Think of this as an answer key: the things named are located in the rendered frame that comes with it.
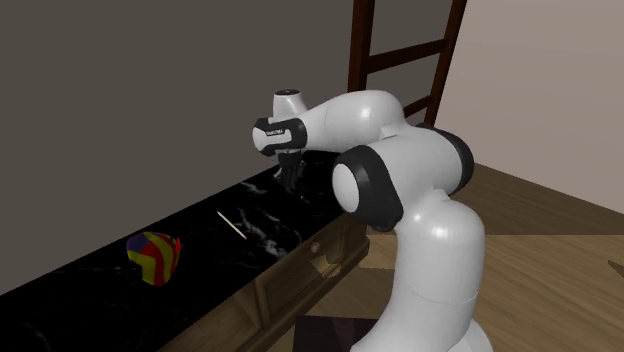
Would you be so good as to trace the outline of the thin white stick red tip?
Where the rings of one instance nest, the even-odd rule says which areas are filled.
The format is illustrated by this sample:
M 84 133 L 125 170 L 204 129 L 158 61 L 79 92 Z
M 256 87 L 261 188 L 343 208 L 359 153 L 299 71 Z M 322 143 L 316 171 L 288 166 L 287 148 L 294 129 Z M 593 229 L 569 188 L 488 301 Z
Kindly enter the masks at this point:
M 223 215 L 220 211 L 216 211 L 217 215 L 227 223 L 229 227 L 231 227 L 241 238 L 247 240 L 247 236 L 236 226 L 234 225 L 225 215 Z

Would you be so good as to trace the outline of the wooden cabinet black marble top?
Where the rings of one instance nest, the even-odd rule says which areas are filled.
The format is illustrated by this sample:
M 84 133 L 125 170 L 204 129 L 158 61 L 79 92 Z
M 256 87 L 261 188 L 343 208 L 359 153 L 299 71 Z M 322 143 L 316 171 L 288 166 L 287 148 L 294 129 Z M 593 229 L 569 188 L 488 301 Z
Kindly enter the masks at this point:
M 118 239 L 0 295 L 0 352 L 263 352 L 368 250 L 333 195 L 335 155 L 303 160 L 293 192 L 268 169 L 153 223 L 183 244 L 163 286 Z

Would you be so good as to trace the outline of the dark wooden ladder shelf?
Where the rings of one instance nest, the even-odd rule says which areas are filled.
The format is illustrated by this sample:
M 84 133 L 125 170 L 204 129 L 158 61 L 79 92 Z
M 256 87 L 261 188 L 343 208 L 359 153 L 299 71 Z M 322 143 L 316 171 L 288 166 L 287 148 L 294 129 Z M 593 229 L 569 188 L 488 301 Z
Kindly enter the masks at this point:
M 406 117 L 425 110 L 424 123 L 434 126 L 467 3 L 452 0 L 441 39 L 371 55 L 375 0 L 353 0 L 347 91 L 364 90 L 370 74 L 438 54 L 430 93 L 404 107 Z

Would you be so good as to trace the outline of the multicoloured patterned bowl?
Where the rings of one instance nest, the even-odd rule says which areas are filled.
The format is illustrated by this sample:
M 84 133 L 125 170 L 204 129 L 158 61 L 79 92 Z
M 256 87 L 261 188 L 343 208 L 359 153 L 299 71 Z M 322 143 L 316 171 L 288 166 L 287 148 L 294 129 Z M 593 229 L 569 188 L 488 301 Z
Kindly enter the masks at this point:
M 152 286 L 163 286 L 171 279 L 182 249 L 179 238 L 158 232 L 141 232 L 126 242 L 129 260 L 141 268 L 141 279 Z

